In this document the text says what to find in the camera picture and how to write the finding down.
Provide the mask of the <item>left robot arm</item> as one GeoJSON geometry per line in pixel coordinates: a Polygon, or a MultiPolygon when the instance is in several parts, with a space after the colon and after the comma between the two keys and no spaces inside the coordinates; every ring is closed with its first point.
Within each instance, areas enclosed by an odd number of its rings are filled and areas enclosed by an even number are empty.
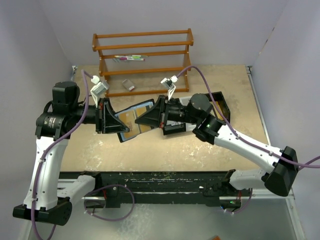
{"type": "Polygon", "coordinates": [[[75,82],[58,82],[52,89],[52,101],[36,120],[36,158],[32,179],[22,204],[12,215],[32,222],[64,226],[73,206],[86,194],[98,196],[103,191],[102,176],[82,172],[66,188],[59,190],[62,159],[71,134],[81,124],[95,125],[98,134],[119,134],[129,128],[115,116],[109,98],[101,98],[109,85],[98,81],[89,91],[94,100],[79,102],[80,88],[75,82]]]}

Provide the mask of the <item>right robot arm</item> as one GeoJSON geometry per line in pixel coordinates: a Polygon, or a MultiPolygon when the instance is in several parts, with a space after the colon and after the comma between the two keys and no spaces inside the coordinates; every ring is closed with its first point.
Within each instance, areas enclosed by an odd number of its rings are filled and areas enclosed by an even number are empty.
{"type": "Polygon", "coordinates": [[[286,197],[299,172],[296,151],[259,142],[243,133],[231,130],[226,120],[211,114],[214,108],[208,97],[194,94],[187,105],[178,99],[158,97],[155,105],[137,117],[136,124],[160,128],[167,120],[194,124],[193,133],[202,142],[228,149],[256,164],[254,170],[230,170],[222,190],[228,196],[243,189],[268,189],[286,197]]]}

